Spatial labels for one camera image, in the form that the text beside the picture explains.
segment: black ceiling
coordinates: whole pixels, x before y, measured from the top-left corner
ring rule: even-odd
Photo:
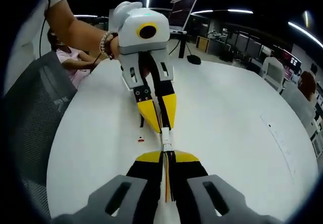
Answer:
[[[68,0],[74,14],[92,14],[109,16],[109,9],[114,8],[122,1],[146,0]],[[171,0],[151,0],[151,7],[171,8]],[[305,27],[304,11],[310,15],[310,31],[316,38],[323,41],[323,17],[320,15],[321,0],[198,0],[195,11],[199,10],[225,10],[225,9],[249,9],[254,12],[249,14],[234,14],[228,12],[213,12],[203,14],[210,18],[216,18],[222,22],[241,25],[244,28],[252,28],[256,31],[270,34],[289,44],[296,43],[320,64],[323,49],[312,42],[300,32],[288,26],[288,21],[295,22]]]

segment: white chair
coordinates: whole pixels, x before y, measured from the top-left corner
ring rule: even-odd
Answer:
[[[280,92],[282,90],[285,69],[277,58],[268,57],[264,60],[261,75],[262,78],[276,91]]]
[[[316,155],[318,170],[323,171],[323,131],[320,131],[312,140]]]
[[[314,106],[305,98],[303,93],[293,83],[289,83],[282,97],[296,113],[303,126],[308,129],[315,117]]]

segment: human arm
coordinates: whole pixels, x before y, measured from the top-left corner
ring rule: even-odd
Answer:
[[[67,59],[62,63],[62,66],[67,70],[94,69],[99,62],[85,62],[73,59]]]
[[[84,51],[99,51],[102,37],[106,33],[73,15],[67,0],[54,4],[46,12],[49,26],[66,45]],[[118,38],[110,42],[111,52],[115,57],[119,54]]]
[[[94,62],[95,61],[95,58],[94,57],[91,57],[90,55],[86,54],[85,52],[83,51],[80,51],[79,55],[78,55],[78,58],[82,61],[85,61],[85,62]]]

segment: black mouse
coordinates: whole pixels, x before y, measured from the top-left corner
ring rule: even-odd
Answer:
[[[189,61],[192,64],[196,64],[196,65],[201,64],[201,59],[198,56],[195,56],[195,55],[188,55],[187,56],[187,61]]]

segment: robot camera lens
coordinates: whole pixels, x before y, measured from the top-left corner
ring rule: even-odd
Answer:
[[[155,36],[156,31],[156,28],[153,26],[145,26],[140,30],[139,35],[143,39],[149,39]]]

